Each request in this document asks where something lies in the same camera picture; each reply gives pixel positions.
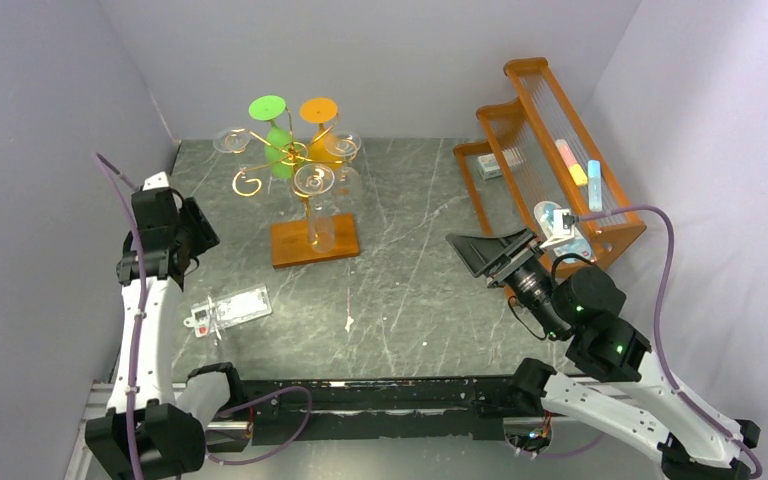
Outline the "green plastic wine glass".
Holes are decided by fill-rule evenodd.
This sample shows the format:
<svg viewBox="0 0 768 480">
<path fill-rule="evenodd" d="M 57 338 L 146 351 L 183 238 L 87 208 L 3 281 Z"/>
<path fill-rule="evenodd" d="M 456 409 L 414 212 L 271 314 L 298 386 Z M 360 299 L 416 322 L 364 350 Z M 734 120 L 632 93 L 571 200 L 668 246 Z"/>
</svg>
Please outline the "green plastic wine glass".
<svg viewBox="0 0 768 480">
<path fill-rule="evenodd" d="M 248 113 L 253 120 L 269 124 L 265 137 L 253 132 L 250 135 L 264 145 L 266 161 L 272 174 L 279 179 L 291 179 L 294 166 L 288 159 L 288 148 L 293 146 L 294 137 L 290 130 L 277 123 L 282 115 L 289 114 L 285 99 L 278 95 L 260 96 L 250 103 Z"/>
</svg>

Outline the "orange plastic wine glass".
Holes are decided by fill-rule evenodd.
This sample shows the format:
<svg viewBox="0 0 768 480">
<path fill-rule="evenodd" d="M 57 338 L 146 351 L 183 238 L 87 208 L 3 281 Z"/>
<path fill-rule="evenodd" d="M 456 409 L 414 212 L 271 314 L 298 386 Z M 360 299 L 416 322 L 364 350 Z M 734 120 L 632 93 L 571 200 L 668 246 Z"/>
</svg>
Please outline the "orange plastic wine glass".
<svg viewBox="0 0 768 480">
<path fill-rule="evenodd" d="M 305 122 L 317 126 L 317 131 L 307 144 L 306 157 L 313 163 L 337 168 L 341 158 L 329 153 L 326 148 L 333 137 L 332 130 L 339 115 L 337 103 L 328 97 L 311 98 L 300 106 L 299 115 Z"/>
</svg>

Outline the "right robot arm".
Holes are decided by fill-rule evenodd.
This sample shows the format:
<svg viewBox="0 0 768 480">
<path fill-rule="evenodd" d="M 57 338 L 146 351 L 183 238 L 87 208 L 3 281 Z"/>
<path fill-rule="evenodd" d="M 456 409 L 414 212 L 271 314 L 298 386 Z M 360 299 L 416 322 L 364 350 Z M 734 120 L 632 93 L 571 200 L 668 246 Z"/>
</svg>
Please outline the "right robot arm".
<svg viewBox="0 0 768 480">
<path fill-rule="evenodd" d="M 668 479 L 762 475 L 753 452 L 759 426 L 726 417 L 679 381 L 660 349 L 621 318 L 626 296 L 600 267 L 585 262 L 557 280 L 528 228 L 501 237 L 450 233 L 446 240 L 473 277 L 485 278 L 490 288 L 509 288 L 510 308 L 528 310 L 546 339 L 567 342 L 565 356 L 580 372 L 634 401 L 618 401 L 526 358 L 508 383 L 516 411 L 574 418 L 658 462 Z"/>
</svg>

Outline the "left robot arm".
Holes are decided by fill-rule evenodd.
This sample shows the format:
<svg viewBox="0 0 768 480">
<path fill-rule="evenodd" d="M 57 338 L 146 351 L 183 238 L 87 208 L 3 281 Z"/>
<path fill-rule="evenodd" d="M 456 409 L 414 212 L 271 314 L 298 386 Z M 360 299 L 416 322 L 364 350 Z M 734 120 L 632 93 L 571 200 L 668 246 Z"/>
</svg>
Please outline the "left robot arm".
<svg viewBox="0 0 768 480">
<path fill-rule="evenodd" d="M 105 413 L 87 422 L 85 442 L 113 479 L 171 479 L 200 470 L 206 430 L 246 405 L 230 362 L 194 369 L 176 394 L 171 329 L 191 262 L 219 243 L 194 198 L 171 187 L 131 197 L 132 226 L 117 265 L 125 324 L 120 364 Z"/>
</svg>

